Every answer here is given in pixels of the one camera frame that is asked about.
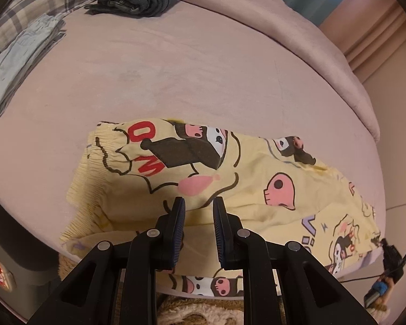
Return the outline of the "dark storage box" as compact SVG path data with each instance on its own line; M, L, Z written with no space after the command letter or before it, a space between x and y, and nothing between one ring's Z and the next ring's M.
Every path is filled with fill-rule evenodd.
M0 205L0 307L27 321L59 283L57 251Z

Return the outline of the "yellow cartoon print pants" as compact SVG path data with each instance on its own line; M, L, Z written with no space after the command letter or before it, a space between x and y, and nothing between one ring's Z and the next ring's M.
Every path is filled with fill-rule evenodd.
M238 297L240 271L218 262L212 205L266 241L297 241L331 274L377 249L375 209L355 185L304 150L300 138L265 139L164 119L100 122L89 134L67 199L77 216L62 235L85 256L97 243L123 243L185 201L179 261L157 277L169 294Z

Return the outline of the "pink curtain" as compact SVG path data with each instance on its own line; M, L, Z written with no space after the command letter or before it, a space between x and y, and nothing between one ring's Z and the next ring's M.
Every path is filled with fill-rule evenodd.
M406 12L397 0L342 0L319 28L365 82L406 41Z

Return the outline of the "folded light grey pants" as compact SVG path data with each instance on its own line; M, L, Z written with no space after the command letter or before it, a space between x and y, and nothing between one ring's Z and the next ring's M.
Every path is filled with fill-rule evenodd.
M0 53L0 116L29 72L64 37L64 25L61 15L41 15Z

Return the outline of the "black device with green light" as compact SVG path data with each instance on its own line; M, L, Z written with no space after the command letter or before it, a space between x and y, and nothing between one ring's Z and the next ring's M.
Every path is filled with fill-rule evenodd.
M384 304L384 300L389 295L390 286L395 285L402 278L404 275L403 269L406 266L406 254L402 256L398 249L394 245L389 244L385 238L381 240L380 244L384 253L384 272L372 284L371 289L364 297L366 309Z

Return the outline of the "pink duvet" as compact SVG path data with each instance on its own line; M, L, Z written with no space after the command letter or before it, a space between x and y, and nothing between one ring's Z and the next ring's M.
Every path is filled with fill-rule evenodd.
M164 118L373 148L380 128L342 52L282 0L181 0L156 18L80 13L100 120Z

